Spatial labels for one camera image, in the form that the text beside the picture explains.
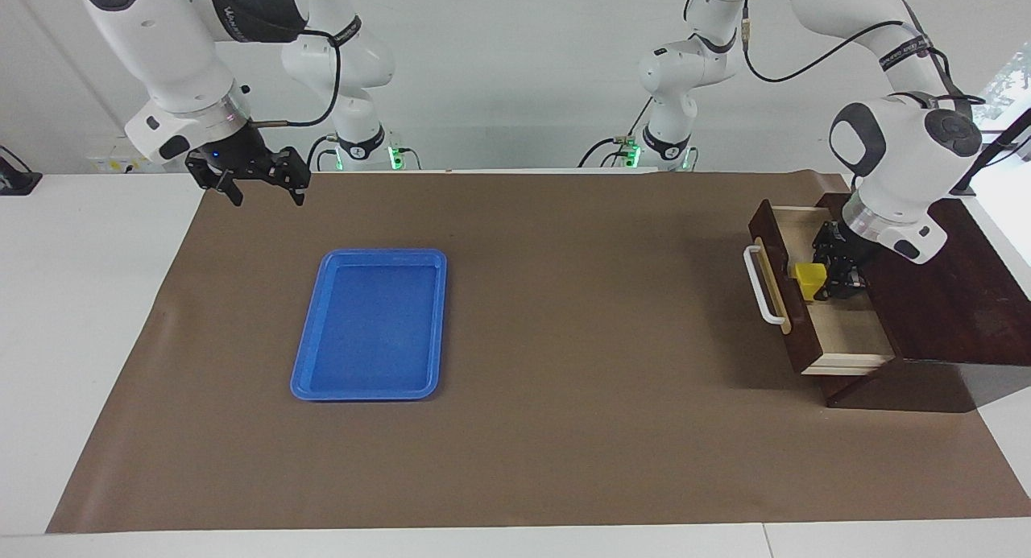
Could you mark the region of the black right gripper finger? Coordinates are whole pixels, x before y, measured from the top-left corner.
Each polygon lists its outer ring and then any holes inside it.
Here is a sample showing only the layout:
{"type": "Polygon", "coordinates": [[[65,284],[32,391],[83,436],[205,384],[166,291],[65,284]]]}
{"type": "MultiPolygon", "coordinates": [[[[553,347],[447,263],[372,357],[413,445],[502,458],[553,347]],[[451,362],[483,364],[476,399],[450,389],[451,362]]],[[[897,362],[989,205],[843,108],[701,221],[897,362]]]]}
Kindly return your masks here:
{"type": "Polygon", "coordinates": [[[232,172],[220,172],[207,162],[199,151],[190,151],[185,157],[185,168],[202,190],[220,192],[236,207],[242,206],[244,195],[235,184],[232,172]]]}
{"type": "Polygon", "coordinates": [[[270,184],[286,190],[295,206],[304,205],[310,180],[312,170],[295,147],[284,147],[270,154],[270,184]]]}

